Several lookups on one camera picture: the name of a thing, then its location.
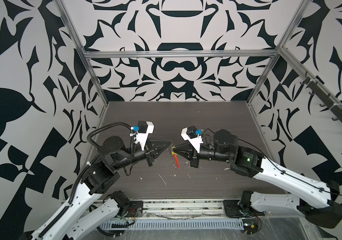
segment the wood grain surface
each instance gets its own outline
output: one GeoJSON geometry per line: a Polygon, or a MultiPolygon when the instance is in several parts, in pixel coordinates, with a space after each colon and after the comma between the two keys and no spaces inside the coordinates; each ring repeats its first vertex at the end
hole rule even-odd
{"type": "MultiPolygon", "coordinates": [[[[154,132],[149,135],[154,140],[172,140],[178,145],[183,142],[180,136],[182,128],[195,125],[201,129],[210,128],[214,132],[226,129],[266,152],[247,105],[242,101],[111,102],[103,125],[126,122],[132,126],[138,121],[154,123],[154,132]]],[[[129,131],[120,126],[101,132],[95,137],[96,142],[101,145],[113,135],[120,136],[125,146],[129,146],[129,131]]],[[[239,144],[253,148],[243,142],[239,144]]],[[[152,167],[148,167],[144,160],[133,166],[130,176],[126,176],[122,169],[118,170],[120,179],[106,194],[122,190],[129,198],[148,199],[241,197],[244,190],[283,193],[282,189],[264,181],[235,174],[226,169],[230,166],[225,162],[201,160],[199,168],[193,168],[189,166],[189,161],[178,155],[180,169],[177,169],[173,159],[168,148],[152,167]]]]}

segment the red wire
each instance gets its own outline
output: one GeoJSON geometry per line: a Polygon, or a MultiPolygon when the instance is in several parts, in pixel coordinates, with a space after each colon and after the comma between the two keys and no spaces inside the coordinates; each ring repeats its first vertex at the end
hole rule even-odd
{"type": "Polygon", "coordinates": [[[178,157],[176,156],[176,155],[174,155],[175,156],[175,160],[176,160],[176,165],[178,166],[178,169],[180,168],[180,166],[179,166],[179,161],[178,161],[178,157]]]}

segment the black and white patterned wall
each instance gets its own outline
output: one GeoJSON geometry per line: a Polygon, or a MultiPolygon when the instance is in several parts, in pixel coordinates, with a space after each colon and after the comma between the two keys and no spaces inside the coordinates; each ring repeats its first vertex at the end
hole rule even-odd
{"type": "MultiPolygon", "coordinates": [[[[288,49],[342,101],[342,0],[314,0],[288,49]]],[[[274,158],[287,168],[324,182],[335,180],[342,193],[342,123],[296,72],[280,58],[252,106],[274,158]]],[[[342,196],[336,201],[342,204],[342,196]]],[[[342,221],[323,229],[342,240],[342,221]]]]}
{"type": "Polygon", "coordinates": [[[247,100],[268,57],[92,59],[110,101],[247,100]]]}
{"type": "Polygon", "coordinates": [[[0,239],[68,197],[103,103],[50,0],[0,0],[0,239]]]}
{"type": "MultiPolygon", "coordinates": [[[[274,49],[300,0],[65,0],[87,51],[274,49]]],[[[93,59],[110,101],[247,100],[268,57],[93,59]]]]}

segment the hook rack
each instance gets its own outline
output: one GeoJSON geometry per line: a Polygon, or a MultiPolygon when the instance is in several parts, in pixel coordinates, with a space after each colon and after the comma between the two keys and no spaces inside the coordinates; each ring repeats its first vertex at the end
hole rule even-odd
{"type": "Polygon", "coordinates": [[[321,107],[327,107],[336,118],[332,118],[333,121],[340,121],[342,123],[342,103],[334,96],[319,80],[306,78],[302,84],[307,84],[313,91],[310,95],[316,94],[318,98],[323,102],[321,107]]]}

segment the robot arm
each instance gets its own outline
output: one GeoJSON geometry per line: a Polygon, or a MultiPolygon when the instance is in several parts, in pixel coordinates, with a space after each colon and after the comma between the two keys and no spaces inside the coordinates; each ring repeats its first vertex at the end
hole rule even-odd
{"type": "Polygon", "coordinates": [[[184,128],[181,135],[187,141],[173,151],[190,160],[192,167],[199,167],[200,159],[229,162],[237,174],[269,182],[290,193],[262,195],[246,191],[240,208],[257,212],[286,208],[287,212],[305,215],[308,221],[326,228],[334,228],[342,219],[342,207],[334,202],[339,195],[337,182],[326,184],[280,166],[260,152],[239,146],[238,137],[227,130],[215,132],[212,144],[207,146],[201,142],[203,134],[195,126],[184,128]]]}
{"type": "MultiPolygon", "coordinates": [[[[130,128],[129,125],[118,122],[101,127],[89,136],[92,137],[100,131],[119,125],[130,128]]],[[[98,155],[91,162],[87,162],[87,166],[79,174],[73,186],[75,190],[72,190],[71,196],[46,223],[33,232],[24,233],[20,240],[80,240],[105,220],[116,215],[123,218],[127,213],[130,200],[121,191],[112,193],[103,205],[86,216],[79,217],[120,178],[116,170],[144,159],[147,160],[149,166],[152,166],[154,159],[171,145],[171,141],[167,140],[148,140],[148,134],[152,133],[153,129],[152,122],[142,121],[139,122],[138,126],[132,127],[131,136],[133,138],[131,138],[131,148],[128,149],[118,136],[107,138],[101,146],[93,142],[91,137],[88,137],[89,142],[92,142],[92,145],[96,147],[98,155]],[[140,146],[138,148],[132,147],[135,137],[136,144],[140,146]]]]}

